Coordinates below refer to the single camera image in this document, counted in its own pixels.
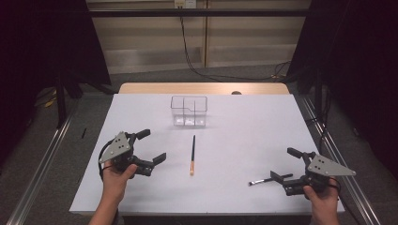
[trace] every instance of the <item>metal frame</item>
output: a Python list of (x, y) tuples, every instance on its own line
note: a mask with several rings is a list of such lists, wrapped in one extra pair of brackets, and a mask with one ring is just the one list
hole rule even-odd
[[(313, 103), (311, 102), (309, 97), (304, 97), (303, 99), (304, 106), (308, 112), (308, 114), (312, 118), (316, 118), (315, 108)], [(346, 163), (341, 155), (339, 149), (337, 148), (334, 140), (331, 138), (330, 134), (327, 130), (324, 130), (324, 124), (315, 121), (315, 127), (318, 131), (320, 137), (322, 133), (324, 133), (323, 143), (326, 146), (328, 152), (330, 153), (332, 160), (338, 162), (339, 164), (346, 166)], [(357, 180), (354, 176), (343, 176), (343, 181), (345, 183), (346, 188), (350, 192), (352, 198), (354, 199), (355, 204), (357, 205), (360, 213), (362, 214), (363, 219), (366, 224), (381, 224), (378, 220), (374, 209), (372, 208), (368, 198), (365, 196), (364, 192), (360, 188), (360, 185), (357, 183)]]
[(32, 179), (29, 182), (29, 185), (23, 193), (23, 196), (18, 201), (14, 211), (12, 211), (11, 217), (8, 219), (7, 225), (22, 225), (26, 220), (30, 208), (32, 207), (33, 202), (38, 195), (40, 187), (44, 182), (46, 174), (50, 170), (51, 164), (61, 145), (61, 142), (63, 141), (65, 134), (68, 131), (71, 117), (75, 114), (77, 105), (78, 101), (72, 102), (70, 114), (67, 117), (65, 123), (63, 123), (62, 127), (58, 128), (55, 131), (53, 139), (51, 140), (50, 145), (47, 147), (43, 159), (38, 165), (38, 168), (36, 169), (35, 174), (33, 175)]

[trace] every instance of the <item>black cable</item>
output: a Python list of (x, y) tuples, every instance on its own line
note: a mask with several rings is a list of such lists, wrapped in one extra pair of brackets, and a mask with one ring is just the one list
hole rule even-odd
[(213, 80), (213, 81), (215, 81), (215, 82), (219, 82), (219, 83), (222, 83), (222, 81), (220, 81), (220, 80), (218, 80), (218, 79), (215, 79), (214, 77), (216, 77), (216, 78), (232, 78), (232, 79), (240, 79), (240, 80), (247, 80), (247, 81), (265, 81), (265, 80), (269, 80), (269, 79), (274, 79), (274, 76), (270, 76), (270, 77), (266, 77), (266, 78), (242, 78), (242, 77), (224, 76), (224, 75), (209, 75), (209, 74), (206, 75), (206, 74), (203, 74), (203, 73), (198, 72), (198, 71), (193, 67), (193, 65), (192, 65), (192, 63), (191, 63), (190, 56), (189, 56), (189, 54), (188, 54), (187, 42), (186, 42), (186, 40), (185, 40), (184, 19), (183, 19), (182, 17), (180, 17), (179, 19), (180, 19), (180, 22), (181, 22), (182, 37), (183, 37), (183, 39), (184, 39), (184, 52), (185, 52), (185, 58), (186, 58), (188, 67), (191, 69), (192, 72), (196, 73), (197, 75), (199, 75), (199, 76), (201, 76), (201, 77), (204, 77), (204, 78), (207, 78), (207, 79)]
[(274, 77), (275, 77), (275, 78), (278, 78), (278, 74), (281, 72), (281, 70), (284, 68), (284, 66), (290, 64), (291, 62), (292, 62), (292, 61), (287, 61), (287, 62), (280, 63), (280, 64), (278, 64), (277, 66), (275, 66), (275, 68), (274, 68)]
[(322, 111), (323, 130), (321, 137), (319, 138), (319, 145), (318, 145), (319, 155), (322, 155), (322, 140), (325, 138), (325, 135), (328, 132), (328, 118), (329, 118), (330, 106), (331, 106), (331, 95), (330, 95), (330, 90), (327, 88), (325, 107)]
[(100, 163), (100, 159), (102, 158), (102, 154), (103, 154), (103, 152), (105, 151), (105, 149), (106, 149), (113, 141), (114, 141), (114, 140), (108, 141), (108, 142), (102, 147), (102, 149), (101, 149), (100, 152), (99, 152), (99, 176), (100, 176), (100, 179), (101, 179), (101, 180), (103, 180), (103, 170), (105, 170), (106, 167), (102, 169), (102, 166), (101, 166), (101, 163)]

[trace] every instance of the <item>wall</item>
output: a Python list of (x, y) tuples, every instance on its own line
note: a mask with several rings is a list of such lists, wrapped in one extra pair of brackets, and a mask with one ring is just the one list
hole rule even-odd
[[(299, 1), (204, 1), (198, 8), (308, 8)], [(87, 0), (96, 8), (173, 8), (174, 1)], [(111, 74), (187, 68), (179, 18), (93, 18)], [(195, 68), (278, 64), (292, 58), (304, 18), (184, 18)]]

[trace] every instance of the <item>gray metal bracket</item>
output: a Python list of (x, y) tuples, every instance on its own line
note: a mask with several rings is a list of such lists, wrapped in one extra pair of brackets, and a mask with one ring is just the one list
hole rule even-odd
[(120, 156), (129, 150), (130, 144), (126, 138), (126, 134), (123, 131), (120, 131), (109, 145), (108, 149), (103, 153), (102, 158), (99, 159), (99, 163), (103, 163), (109, 159)]
[(327, 157), (319, 155), (314, 157), (307, 169), (312, 173), (326, 176), (356, 175), (355, 171), (352, 171)]

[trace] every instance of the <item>dark curtain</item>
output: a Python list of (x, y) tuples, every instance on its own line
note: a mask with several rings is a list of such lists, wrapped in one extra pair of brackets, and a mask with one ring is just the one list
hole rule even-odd
[(76, 84), (79, 80), (71, 74), (79, 73), (94, 83), (110, 84), (87, 11), (85, 0), (0, 2), (0, 163), (22, 136), (36, 95), (55, 86), (56, 76)]
[(398, 5), (313, 0), (311, 9), (336, 13), (306, 19), (288, 76), (298, 75), (298, 90), (305, 93), (319, 74), (375, 156), (398, 178)]
[(353, 1), (322, 77), (396, 178), (397, 11), (393, 1)]

